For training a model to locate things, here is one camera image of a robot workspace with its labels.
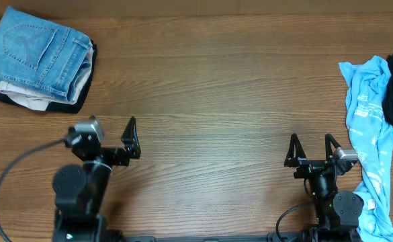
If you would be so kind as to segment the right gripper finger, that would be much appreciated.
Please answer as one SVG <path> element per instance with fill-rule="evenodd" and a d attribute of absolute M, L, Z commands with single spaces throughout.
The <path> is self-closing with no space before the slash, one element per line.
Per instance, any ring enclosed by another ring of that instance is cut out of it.
<path fill-rule="evenodd" d="M 326 160 L 327 161 L 337 160 L 338 155 L 334 154 L 334 150 L 332 149 L 332 147 L 337 149 L 337 148 L 341 148 L 341 145 L 335 140 L 335 138 L 330 133 L 325 134 L 324 141 L 325 141 Z"/>
<path fill-rule="evenodd" d="M 299 167 L 305 160 L 306 154 L 302 148 L 298 135 L 293 133 L 290 138 L 290 145 L 284 161 L 284 166 Z"/>

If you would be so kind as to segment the blue denim jeans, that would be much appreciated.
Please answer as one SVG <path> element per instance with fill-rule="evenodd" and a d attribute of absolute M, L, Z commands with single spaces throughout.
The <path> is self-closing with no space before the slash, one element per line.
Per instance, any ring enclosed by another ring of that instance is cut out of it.
<path fill-rule="evenodd" d="M 84 33 L 9 6 L 0 21 L 0 81 L 69 102 L 91 70 L 92 48 Z"/>

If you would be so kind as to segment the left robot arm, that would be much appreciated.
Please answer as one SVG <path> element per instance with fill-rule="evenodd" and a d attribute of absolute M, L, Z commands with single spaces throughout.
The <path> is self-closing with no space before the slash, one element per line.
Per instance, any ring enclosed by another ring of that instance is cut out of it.
<path fill-rule="evenodd" d="M 114 166 L 129 166 L 141 154 L 136 119 L 131 117 L 121 136 L 123 147 L 103 147 L 105 133 L 95 116 L 69 128 L 67 148 L 82 165 L 66 165 L 54 175 L 56 194 L 53 241 L 124 241 L 123 232 L 108 229 L 99 213 Z"/>

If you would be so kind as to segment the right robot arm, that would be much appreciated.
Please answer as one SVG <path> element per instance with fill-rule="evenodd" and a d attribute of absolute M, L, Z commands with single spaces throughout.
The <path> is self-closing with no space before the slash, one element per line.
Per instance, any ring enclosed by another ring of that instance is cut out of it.
<path fill-rule="evenodd" d="M 316 223 L 306 225 L 299 233 L 289 236 L 290 241 L 359 241 L 355 231 L 363 211 L 363 199 L 350 191 L 340 192 L 337 178 L 345 175 L 358 162 L 357 152 L 343 149 L 331 134 L 324 136 L 325 159 L 310 160 L 293 133 L 284 165 L 294 167 L 294 178 L 304 180 L 304 189 L 311 201 L 284 212 L 277 220 L 275 232 L 280 241 L 286 238 L 279 231 L 281 220 L 289 213 L 313 206 Z"/>

